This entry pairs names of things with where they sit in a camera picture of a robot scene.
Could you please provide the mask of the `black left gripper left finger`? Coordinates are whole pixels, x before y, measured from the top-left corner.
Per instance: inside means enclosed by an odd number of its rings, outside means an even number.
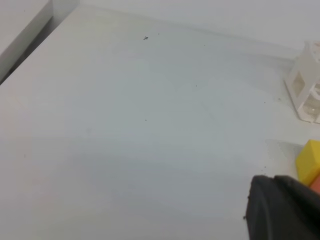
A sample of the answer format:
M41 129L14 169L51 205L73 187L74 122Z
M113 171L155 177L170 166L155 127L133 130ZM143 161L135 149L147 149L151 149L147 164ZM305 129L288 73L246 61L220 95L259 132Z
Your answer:
M274 179L256 175L251 180L245 212L250 240L283 240L285 215L289 213L284 192Z

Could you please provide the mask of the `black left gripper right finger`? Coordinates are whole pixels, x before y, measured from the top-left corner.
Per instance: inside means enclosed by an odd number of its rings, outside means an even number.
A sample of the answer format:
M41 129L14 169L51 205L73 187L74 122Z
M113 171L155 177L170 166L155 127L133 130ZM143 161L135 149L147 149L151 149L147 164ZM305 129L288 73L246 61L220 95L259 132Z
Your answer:
M294 240L320 238L320 195L289 176L277 175L274 180L284 191L292 216L287 223Z

